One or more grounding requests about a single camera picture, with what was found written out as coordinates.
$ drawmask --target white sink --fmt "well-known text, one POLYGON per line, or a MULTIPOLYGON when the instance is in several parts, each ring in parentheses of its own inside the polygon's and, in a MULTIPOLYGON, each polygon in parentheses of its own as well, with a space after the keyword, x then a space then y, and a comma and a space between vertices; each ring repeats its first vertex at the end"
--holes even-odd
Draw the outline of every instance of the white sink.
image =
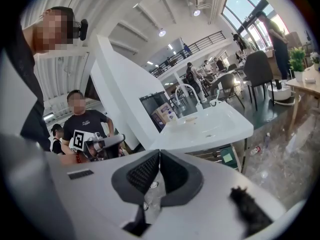
POLYGON ((194 152, 252 136, 254 126, 226 102, 165 125, 150 149, 194 152))

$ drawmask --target white pot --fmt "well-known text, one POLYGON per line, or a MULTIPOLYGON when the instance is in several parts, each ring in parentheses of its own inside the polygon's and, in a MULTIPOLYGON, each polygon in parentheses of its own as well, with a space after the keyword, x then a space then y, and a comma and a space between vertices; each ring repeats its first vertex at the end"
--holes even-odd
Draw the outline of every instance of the white pot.
POLYGON ((294 75, 297 82, 303 82, 303 72, 294 71, 294 75))
POLYGON ((318 70, 319 70, 319 63, 313 64, 313 67, 314 67, 314 69, 315 69, 316 71, 318 71, 318 70))

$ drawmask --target person with backpack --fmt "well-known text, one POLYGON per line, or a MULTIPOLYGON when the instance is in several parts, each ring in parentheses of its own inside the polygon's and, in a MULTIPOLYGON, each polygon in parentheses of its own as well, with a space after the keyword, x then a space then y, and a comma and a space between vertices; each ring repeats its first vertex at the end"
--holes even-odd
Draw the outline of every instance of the person with backpack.
POLYGON ((197 72, 197 69, 192 65, 192 63, 188 62, 185 74, 186 81, 194 88, 199 99, 203 103, 207 101, 207 98, 205 97, 204 91, 202 90, 201 82, 197 77, 201 78, 201 75, 197 72))
POLYGON ((57 155, 65 155, 65 153, 61 149, 61 141, 60 139, 64 137, 64 130, 60 124, 56 123, 51 132, 53 134, 53 143, 52 143, 52 152, 57 155))

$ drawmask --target railing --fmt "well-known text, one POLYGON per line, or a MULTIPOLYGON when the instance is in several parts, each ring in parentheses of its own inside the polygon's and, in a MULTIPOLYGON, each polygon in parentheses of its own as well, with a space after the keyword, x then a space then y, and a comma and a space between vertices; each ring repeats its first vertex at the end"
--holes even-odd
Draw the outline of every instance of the railing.
POLYGON ((185 49, 182 49, 178 51, 175 55, 171 56, 169 59, 164 61, 159 65, 159 67, 155 68, 154 70, 150 71, 150 74, 158 78, 160 75, 162 75, 164 72, 172 68, 175 64, 183 61, 187 57, 196 54, 197 52, 203 50, 204 48, 207 48, 209 46, 212 46, 216 44, 219 41, 222 41, 226 39, 224 34, 222 34, 222 31, 216 32, 214 34, 211 34, 201 40, 196 41, 193 44, 190 44, 188 47, 191 52, 185 51, 185 49))

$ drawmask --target fluorescent light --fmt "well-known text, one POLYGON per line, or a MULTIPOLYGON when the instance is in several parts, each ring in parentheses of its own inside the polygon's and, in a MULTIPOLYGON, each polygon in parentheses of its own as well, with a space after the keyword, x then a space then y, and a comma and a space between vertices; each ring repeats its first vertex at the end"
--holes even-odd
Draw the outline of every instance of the fluorescent light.
POLYGON ((194 13, 193 13, 193 15, 194 15, 194 16, 199 16, 199 15, 200 15, 200 13, 201 13, 201 11, 199 11, 199 10, 195 10, 195 11, 194 11, 194 13))
POLYGON ((53 116, 54 116, 54 113, 47 114, 46 116, 43 117, 43 120, 47 120, 49 118, 52 118, 53 116))
POLYGON ((163 37, 165 34, 166 34, 166 31, 162 29, 162 30, 159 32, 159 37, 163 37))

